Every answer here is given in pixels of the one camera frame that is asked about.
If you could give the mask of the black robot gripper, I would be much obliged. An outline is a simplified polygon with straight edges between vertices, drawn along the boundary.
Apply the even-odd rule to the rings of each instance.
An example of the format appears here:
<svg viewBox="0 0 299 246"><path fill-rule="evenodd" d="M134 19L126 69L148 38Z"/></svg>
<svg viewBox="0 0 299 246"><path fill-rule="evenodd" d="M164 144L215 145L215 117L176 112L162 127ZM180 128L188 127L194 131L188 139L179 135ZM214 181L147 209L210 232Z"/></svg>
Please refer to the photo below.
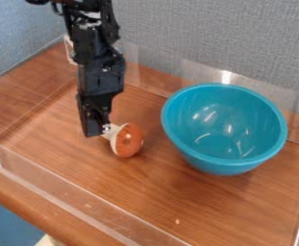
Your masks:
<svg viewBox="0 0 299 246"><path fill-rule="evenodd" d="M100 27L76 26L72 31L74 61L79 66L78 109L86 137L111 129L110 111L94 108L87 100L115 97L123 92L126 60L107 41Z"/></svg>

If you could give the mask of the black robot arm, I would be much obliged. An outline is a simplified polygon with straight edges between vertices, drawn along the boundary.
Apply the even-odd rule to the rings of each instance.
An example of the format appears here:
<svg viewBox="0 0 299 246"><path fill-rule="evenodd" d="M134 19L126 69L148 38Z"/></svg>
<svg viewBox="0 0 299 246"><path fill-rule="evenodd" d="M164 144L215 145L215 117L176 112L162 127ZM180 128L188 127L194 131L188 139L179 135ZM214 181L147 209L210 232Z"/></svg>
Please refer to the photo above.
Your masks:
<svg viewBox="0 0 299 246"><path fill-rule="evenodd" d="M78 65L78 108L87 137L111 129L114 98L123 92L126 59L115 48L119 40L112 0L25 0L51 4L64 19L72 42L71 59Z"/></svg>

